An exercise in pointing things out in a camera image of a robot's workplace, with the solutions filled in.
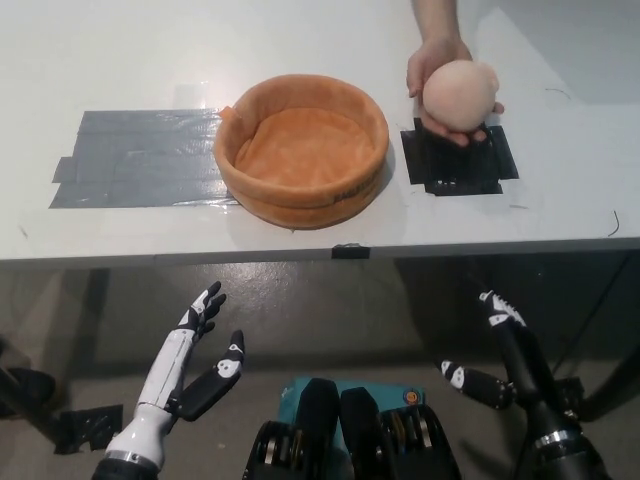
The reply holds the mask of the person's bare hand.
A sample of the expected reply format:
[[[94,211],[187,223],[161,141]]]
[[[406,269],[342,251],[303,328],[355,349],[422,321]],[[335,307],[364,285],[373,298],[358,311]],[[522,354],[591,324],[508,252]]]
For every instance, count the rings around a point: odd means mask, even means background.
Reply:
[[[495,71],[456,38],[425,41],[409,59],[407,87],[423,127],[460,147],[484,141],[483,122],[504,112]]]

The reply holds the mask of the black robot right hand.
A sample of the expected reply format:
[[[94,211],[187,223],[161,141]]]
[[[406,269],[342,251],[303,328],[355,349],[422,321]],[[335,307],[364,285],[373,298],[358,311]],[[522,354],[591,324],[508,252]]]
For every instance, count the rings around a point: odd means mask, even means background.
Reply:
[[[507,379],[438,359],[443,377],[456,391],[495,410],[517,404],[526,413],[527,435],[537,448],[580,438],[582,429],[566,414],[538,341],[520,313],[493,290],[481,292],[479,302],[497,340]]]

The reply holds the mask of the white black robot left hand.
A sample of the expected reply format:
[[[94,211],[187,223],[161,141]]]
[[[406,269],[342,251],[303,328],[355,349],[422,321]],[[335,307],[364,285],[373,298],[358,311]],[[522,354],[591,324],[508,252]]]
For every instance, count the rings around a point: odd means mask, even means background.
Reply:
[[[222,358],[190,385],[184,384],[194,347],[215,328],[226,296],[215,282],[192,302],[167,335],[138,398],[132,421],[106,448],[108,460],[126,461],[159,472],[164,440],[178,420],[194,422],[237,383],[245,359],[244,335],[233,332]]]

